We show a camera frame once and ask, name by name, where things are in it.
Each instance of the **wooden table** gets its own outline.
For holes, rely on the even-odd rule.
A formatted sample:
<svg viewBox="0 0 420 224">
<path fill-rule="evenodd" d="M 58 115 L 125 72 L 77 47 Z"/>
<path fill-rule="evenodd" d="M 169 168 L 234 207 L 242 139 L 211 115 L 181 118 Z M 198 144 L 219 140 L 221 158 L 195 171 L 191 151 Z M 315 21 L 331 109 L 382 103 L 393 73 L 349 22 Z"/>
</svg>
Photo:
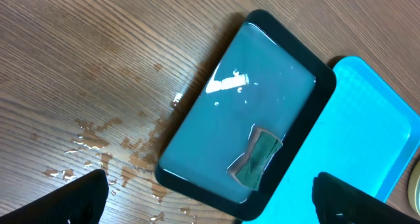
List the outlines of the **wooden table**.
<svg viewBox="0 0 420 224">
<path fill-rule="evenodd" d="M 419 0 L 0 0 L 0 215 L 102 168 L 101 223 L 231 223 L 153 167 L 253 9 L 325 62 L 361 56 L 420 112 Z M 419 155 L 388 201 L 415 217 Z"/>
</svg>

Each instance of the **green sponge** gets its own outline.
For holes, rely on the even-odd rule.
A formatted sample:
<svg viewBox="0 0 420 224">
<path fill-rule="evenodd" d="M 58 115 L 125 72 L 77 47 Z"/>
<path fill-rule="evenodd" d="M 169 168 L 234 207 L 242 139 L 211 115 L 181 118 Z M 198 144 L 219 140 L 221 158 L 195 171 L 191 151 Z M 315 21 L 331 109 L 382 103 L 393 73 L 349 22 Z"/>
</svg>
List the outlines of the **green sponge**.
<svg viewBox="0 0 420 224">
<path fill-rule="evenodd" d="M 242 185 L 258 190 L 264 169 L 283 143 L 267 130 L 252 132 L 247 152 L 229 166 L 228 172 Z"/>
</svg>

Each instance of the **wooden surface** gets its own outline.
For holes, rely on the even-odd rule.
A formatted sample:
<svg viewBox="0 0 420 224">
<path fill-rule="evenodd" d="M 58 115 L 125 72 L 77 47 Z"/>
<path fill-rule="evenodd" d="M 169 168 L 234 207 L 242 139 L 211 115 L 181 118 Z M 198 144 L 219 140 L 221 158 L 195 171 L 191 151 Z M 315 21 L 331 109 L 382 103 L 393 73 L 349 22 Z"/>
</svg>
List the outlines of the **wooden surface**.
<svg viewBox="0 0 420 224">
<path fill-rule="evenodd" d="M 325 62 L 361 56 L 420 112 L 419 0 L 0 0 L 0 215 L 64 185 L 61 171 L 103 168 L 116 184 L 101 223 L 231 223 L 157 185 L 153 167 L 259 8 Z M 388 203 L 418 217 L 413 165 Z"/>
</svg>

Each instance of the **blue plastic tray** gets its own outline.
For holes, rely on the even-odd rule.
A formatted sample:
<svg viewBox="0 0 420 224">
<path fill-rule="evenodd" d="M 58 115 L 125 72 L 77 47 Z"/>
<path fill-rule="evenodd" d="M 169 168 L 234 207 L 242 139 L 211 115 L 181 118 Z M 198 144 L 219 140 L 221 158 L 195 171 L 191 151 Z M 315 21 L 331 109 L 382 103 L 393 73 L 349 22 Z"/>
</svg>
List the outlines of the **blue plastic tray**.
<svg viewBox="0 0 420 224">
<path fill-rule="evenodd" d="M 333 96 L 250 223 L 319 223 L 312 182 L 321 171 L 385 202 L 417 150 L 419 116 L 361 58 L 346 57 L 333 70 Z"/>
</svg>

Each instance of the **water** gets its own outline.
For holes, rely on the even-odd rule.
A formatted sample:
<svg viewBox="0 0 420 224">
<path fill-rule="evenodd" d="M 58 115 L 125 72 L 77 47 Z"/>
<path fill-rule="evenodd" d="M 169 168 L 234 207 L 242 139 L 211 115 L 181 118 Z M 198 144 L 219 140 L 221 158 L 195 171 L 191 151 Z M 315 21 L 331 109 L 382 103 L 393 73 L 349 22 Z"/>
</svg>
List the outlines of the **water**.
<svg viewBox="0 0 420 224">
<path fill-rule="evenodd" d="M 305 67 L 258 27 L 245 23 L 160 166 L 233 202 L 243 202 L 251 189 L 226 171 L 246 151 L 251 127 L 255 124 L 283 138 L 314 84 Z"/>
</svg>

